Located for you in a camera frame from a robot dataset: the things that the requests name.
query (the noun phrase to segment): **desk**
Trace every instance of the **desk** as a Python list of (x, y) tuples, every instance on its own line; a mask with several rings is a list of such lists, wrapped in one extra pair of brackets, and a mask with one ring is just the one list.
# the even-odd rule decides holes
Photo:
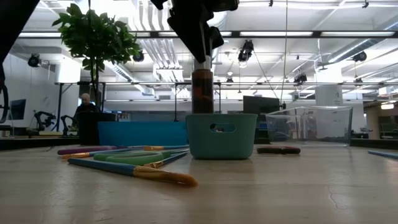
[(192, 174), (192, 189), (68, 165), (47, 150), (0, 152), (1, 223), (397, 223), (398, 162), (363, 148), (164, 167)]

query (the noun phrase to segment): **potted plant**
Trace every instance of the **potted plant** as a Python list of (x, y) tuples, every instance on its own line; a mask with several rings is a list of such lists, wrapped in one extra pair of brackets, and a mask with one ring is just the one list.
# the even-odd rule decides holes
[[(112, 64), (126, 63), (139, 53), (136, 36), (129, 33), (126, 24), (109, 18), (107, 13), (97, 15), (89, 9), (86, 14), (76, 4), (60, 13), (53, 26), (61, 24), (58, 31), (62, 42), (69, 48), (73, 58), (83, 58), (83, 68), (90, 71), (95, 93), (95, 105), (100, 105), (98, 84), (105, 61)], [(109, 113), (79, 113), (77, 115), (81, 144), (99, 144), (98, 121), (115, 121)]]

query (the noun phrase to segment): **teal plastic basket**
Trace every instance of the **teal plastic basket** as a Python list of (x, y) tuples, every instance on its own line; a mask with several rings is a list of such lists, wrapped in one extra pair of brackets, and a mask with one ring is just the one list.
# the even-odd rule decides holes
[(256, 114), (190, 114), (186, 117), (196, 159), (247, 159), (253, 152)]

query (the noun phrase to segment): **basket handle hole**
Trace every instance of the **basket handle hole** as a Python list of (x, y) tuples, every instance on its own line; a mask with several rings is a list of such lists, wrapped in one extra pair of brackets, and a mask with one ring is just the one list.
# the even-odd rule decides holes
[(210, 125), (210, 131), (214, 133), (232, 133), (235, 129), (235, 125), (231, 123), (214, 123)]

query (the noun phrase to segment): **clear plastic container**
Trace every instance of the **clear plastic container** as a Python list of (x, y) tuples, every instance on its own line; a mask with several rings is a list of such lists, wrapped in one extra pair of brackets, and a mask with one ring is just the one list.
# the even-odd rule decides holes
[(265, 114), (273, 144), (347, 146), (351, 136), (350, 106), (299, 106)]

